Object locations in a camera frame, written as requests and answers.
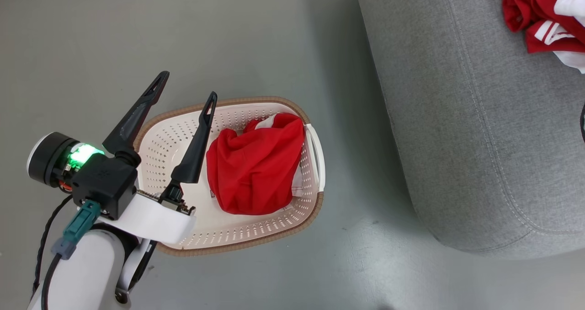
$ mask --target cable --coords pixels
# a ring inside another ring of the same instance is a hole
[[[35,268],[35,282],[33,282],[33,295],[31,295],[31,299],[33,298],[36,290],[38,289],[38,285],[39,285],[39,281],[40,281],[40,265],[41,265],[41,262],[43,261],[43,251],[44,251],[44,245],[47,243],[48,231],[51,229],[51,224],[53,224],[53,220],[55,219],[57,214],[60,212],[61,208],[63,208],[69,202],[69,200],[71,200],[71,198],[73,198],[73,196],[69,195],[69,196],[67,196],[67,198],[63,199],[63,202],[61,202],[61,204],[59,206],[57,206],[57,208],[55,208],[55,210],[53,211],[53,214],[51,214],[51,217],[48,218],[47,224],[44,226],[43,236],[40,238],[40,247],[38,248],[38,252],[37,252],[37,265]]]
[[[48,287],[51,285],[51,279],[53,278],[53,273],[55,273],[55,268],[57,268],[57,264],[61,260],[61,254],[55,254],[51,265],[48,267],[47,274],[44,276],[44,283],[43,288],[40,291],[40,308],[41,310],[48,310]]]

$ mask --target crumpled red fabric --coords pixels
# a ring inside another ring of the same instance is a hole
[[[240,136],[224,129],[207,151],[207,181],[230,214],[264,215],[287,206],[305,140],[301,118],[277,114],[272,128],[246,125]]]
[[[528,52],[548,52],[554,50],[568,50],[585,52],[585,27],[572,16],[555,14],[554,5],[557,0],[502,0],[504,20],[508,28],[517,32],[528,29],[526,44]],[[574,38],[562,39],[544,46],[534,38],[535,33],[545,21],[559,23]]]

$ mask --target laundry basket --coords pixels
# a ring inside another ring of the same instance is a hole
[[[174,166],[178,165],[197,130],[203,104],[161,114],[140,130],[134,148],[142,163],[138,167],[138,187],[145,192],[163,192]],[[305,142],[301,155],[303,196],[273,214],[234,215],[221,210],[207,182],[207,162],[199,183],[182,184],[183,199],[195,206],[197,224],[192,234],[178,244],[159,243],[158,249],[174,256],[196,256],[238,250],[275,241],[305,229],[316,218],[323,202],[325,165],[323,151],[307,115],[293,102],[279,97],[253,97],[219,101],[215,109],[207,149],[225,128],[242,131],[253,119],[279,112],[301,117]]]

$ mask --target gray sofa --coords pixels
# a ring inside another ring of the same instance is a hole
[[[412,203],[444,245],[585,247],[585,76],[527,54],[501,0],[359,0]]]

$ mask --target floor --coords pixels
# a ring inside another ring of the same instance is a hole
[[[213,256],[155,253],[140,310],[580,309],[585,251],[504,262],[441,246],[416,219],[357,0],[0,0],[0,308],[25,308],[62,193],[32,181],[37,139],[100,144],[162,70],[151,114],[273,95],[319,133],[324,206],[305,231]],[[74,212],[58,216],[48,244]]]

